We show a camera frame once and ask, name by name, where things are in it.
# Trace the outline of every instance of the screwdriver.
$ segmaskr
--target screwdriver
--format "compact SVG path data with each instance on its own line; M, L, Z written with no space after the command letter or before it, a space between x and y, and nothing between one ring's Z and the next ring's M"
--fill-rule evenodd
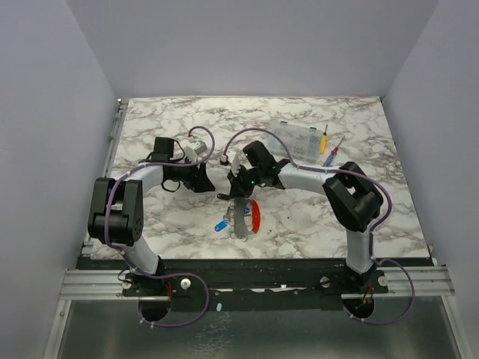
M341 139L341 141L339 141L339 144L333 149L333 151L331 151L331 153L329 154L328 158L325 160L323 167L329 167L329 166L331 166L331 163L334 161L336 155L338 154L339 146L341 145L341 142L343 142L344 137L345 137L345 136L343 136L343 138Z
M324 132L323 132L323 140L321 141L321 154L323 154L324 150L326 149L326 138L327 138L326 131L328 131L328 125L327 124L326 124L326 128L324 129Z

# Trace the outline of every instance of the metal rail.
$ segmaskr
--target metal rail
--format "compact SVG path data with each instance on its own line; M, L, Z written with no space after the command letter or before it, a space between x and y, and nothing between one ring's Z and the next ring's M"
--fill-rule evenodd
M375 294L376 298L408 297L411 288L406 275L397 268L381 268L385 273L384 284L389 292ZM446 267L408 267L416 296L449 296L454 294L454 288ZM123 297L121 282L118 280L118 270L96 271L66 271L61 286L62 301L111 301L111 300L142 300L167 301L166 296ZM281 288L276 290L292 290L301 288ZM342 298L358 298L362 294L343 295Z

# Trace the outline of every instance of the screw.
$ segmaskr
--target screw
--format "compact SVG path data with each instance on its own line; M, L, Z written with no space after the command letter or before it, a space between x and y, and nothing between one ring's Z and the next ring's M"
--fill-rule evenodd
M320 279L320 284L321 284L321 287L322 287L322 288L329 288L329 285L330 285L330 280L329 280L329 278L327 278L327 277L322 277L322 278Z
M384 275L381 277L377 278L377 283L379 283L380 286L387 286L388 285L388 278L386 278Z
M190 279L188 278L183 278L181 280L181 283L180 283L181 287L184 289L184 290L187 290L191 285L192 285L192 282Z

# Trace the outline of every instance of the blue screwdriver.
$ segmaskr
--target blue screwdriver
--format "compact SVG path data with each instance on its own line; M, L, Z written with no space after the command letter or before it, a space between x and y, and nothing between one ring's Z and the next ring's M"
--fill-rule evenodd
M344 137L345 137L345 136L343 136L343 138L341 139L341 141L339 141L339 144L333 149L333 151L331 151L331 153L329 154L328 158L325 160L323 167L329 167L329 166L331 166L331 163L334 161L336 155L338 154L339 146L341 145L341 142L343 142Z

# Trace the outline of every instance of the yellow screwdriver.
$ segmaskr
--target yellow screwdriver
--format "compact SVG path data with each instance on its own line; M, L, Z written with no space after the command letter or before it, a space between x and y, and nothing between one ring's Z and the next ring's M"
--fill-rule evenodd
M326 128L324 129L323 132L323 140L321 141L321 154L324 153L324 150L326 149L326 131L328 131L328 125L326 124Z

